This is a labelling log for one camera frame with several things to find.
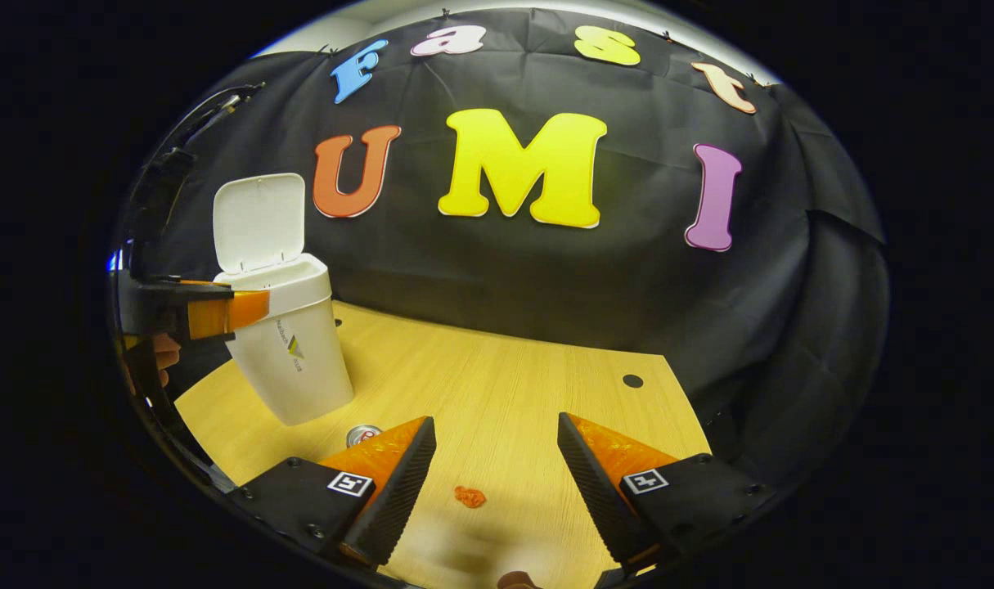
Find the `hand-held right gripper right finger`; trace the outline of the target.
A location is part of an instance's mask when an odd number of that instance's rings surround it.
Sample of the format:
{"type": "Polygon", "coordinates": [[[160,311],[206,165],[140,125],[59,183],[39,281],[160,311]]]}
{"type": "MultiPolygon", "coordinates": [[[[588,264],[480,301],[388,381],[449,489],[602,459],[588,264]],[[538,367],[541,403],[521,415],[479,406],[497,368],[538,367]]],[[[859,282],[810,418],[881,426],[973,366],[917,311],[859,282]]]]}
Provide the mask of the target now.
{"type": "Polygon", "coordinates": [[[727,539],[776,497],[710,452],[676,458],[562,411],[557,445],[606,550],[625,571],[672,565],[727,539]]]}

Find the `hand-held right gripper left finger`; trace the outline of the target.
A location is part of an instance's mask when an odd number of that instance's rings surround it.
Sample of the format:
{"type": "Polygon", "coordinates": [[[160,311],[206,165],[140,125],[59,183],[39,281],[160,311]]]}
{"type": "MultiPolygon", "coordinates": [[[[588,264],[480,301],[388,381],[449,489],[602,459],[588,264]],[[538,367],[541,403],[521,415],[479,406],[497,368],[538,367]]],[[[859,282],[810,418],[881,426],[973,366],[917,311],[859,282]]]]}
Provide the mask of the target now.
{"type": "Polygon", "coordinates": [[[406,529],[434,451],[434,419],[422,416],[321,461],[282,459],[228,500],[313,555],[376,569],[406,529]]]}

